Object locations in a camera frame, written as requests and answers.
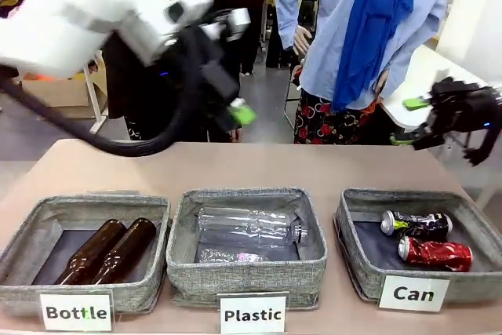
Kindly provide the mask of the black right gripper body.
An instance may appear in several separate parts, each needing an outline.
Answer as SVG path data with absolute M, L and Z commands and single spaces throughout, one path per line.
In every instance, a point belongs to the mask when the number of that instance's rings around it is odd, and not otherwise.
M 431 87 L 427 125 L 434 135 L 468 133 L 484 129 L 484 141 L 494 143 L 501 131 L 501 91 L 451 77 Z

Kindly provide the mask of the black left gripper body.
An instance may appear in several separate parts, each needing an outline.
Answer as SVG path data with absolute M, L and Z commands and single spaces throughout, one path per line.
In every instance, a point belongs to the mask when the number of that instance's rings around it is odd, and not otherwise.
M 238 98 L 240 85 L 222 65 L 224 50 L 220 39 L 211 39 L 200 25 L 183 29 L 187 50 L 184 65 L 183 106 L 189 119 L 213 122 L 227 131 L 227 107 Z

